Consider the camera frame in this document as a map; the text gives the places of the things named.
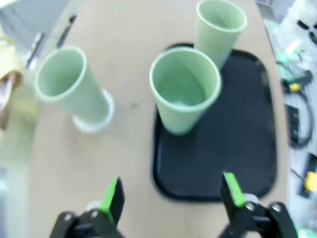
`table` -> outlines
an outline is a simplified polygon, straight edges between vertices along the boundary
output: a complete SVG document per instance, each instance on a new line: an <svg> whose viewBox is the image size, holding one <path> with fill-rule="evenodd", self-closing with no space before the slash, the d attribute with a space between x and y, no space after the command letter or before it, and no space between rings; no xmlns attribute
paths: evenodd
<svg viewBox="0 0 317 238"><path fill-rule="evenodd" d="M235 2L249 20L236 48L264 63L274 104L278 173L262 204L286 202L287 128L274 57L255 2ZM61 109L43 106L30 172L30 237L48 237L61 211L81 213L101 200L116 176L126 194L118 227L128 238L213 238L224 228L221 203L170 201L156 191L150 174L155 115L150 65L167 46L193 41L195 6L194 0L87 1L67 44L86 52L99 83L114 98L115 115L108 131L91 136L78 131Z"/></svg>

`yellow object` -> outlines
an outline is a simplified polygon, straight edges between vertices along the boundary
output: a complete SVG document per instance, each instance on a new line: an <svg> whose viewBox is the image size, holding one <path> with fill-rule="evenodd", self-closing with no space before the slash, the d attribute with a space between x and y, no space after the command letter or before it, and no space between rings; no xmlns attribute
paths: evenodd
<svg viewBox="0 0 317 238"><path fill-rule="evenodd" d="M309 171L305 179L305 189L311 192L317 190L317 174Z"/></svg>
<svg viewBox="0 0 317 238"><path fill-rule="evenodd" d="M291 92L299 92L301 90L301 85L298 83L292 83L289 85L289 90Z"/></svg>

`cable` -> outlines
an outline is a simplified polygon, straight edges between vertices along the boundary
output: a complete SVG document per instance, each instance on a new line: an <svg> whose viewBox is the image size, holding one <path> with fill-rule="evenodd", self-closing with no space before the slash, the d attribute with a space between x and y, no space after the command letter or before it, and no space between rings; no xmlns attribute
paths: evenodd
<svg viewBox="0 0 317 238"><path fill-rule="evenodd" d="M296 175L298 178L305 180L302 176L300 176L294 169L291 169L291 172Z"/></svg>
<svg viewBox="0 0 317 238"><path fill-rule="evenodd" d="M289 67L286 66L285 63L283 63L282 61L276 61L277 65L282 66L284 69L286 69L291 75L294 75L293 71L291 71L291 69Z"/></svg>
<svg viewBox="0 0 317 238"><path fill-rule="evenodd" d="M313 135L313 130L314 130L314 114L312 107L310 106L307 96L303 91L297 92L297 95L299 95L305 102L305 105L307 107L308 111L308 116L309 116L309 129L308 129L308 134L304 138L299 138L298 141L291 140L291 146L295 149L302 149L312 139Z"/></svg>

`cup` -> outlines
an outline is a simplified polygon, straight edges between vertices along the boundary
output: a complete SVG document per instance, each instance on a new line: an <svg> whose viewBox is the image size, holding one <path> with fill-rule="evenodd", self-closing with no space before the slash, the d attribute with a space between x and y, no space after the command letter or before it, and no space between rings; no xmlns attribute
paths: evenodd
<svg viewBox="0 0 317 238"><path fill-rule="evenodd" d="M153 61L150 86L166 130L184 135L219 96L221 79L217 67L204 53L176 47Z"/></svg>
<svg viewBox="0 0 317 238"><path fill-rule="evenodd" d="M247 17L236 5L224 0L199 2L194 48L204 52L221 69L246 26Z"/></svg>
<svg viewBox="0 0 317 238"><path fill-rule="evenodd" d="M96 133L110 123L112 97L98 85L85 53L78 47L52 52L40 68L35 90L43 102L70 112L83 132Z"/></svg>

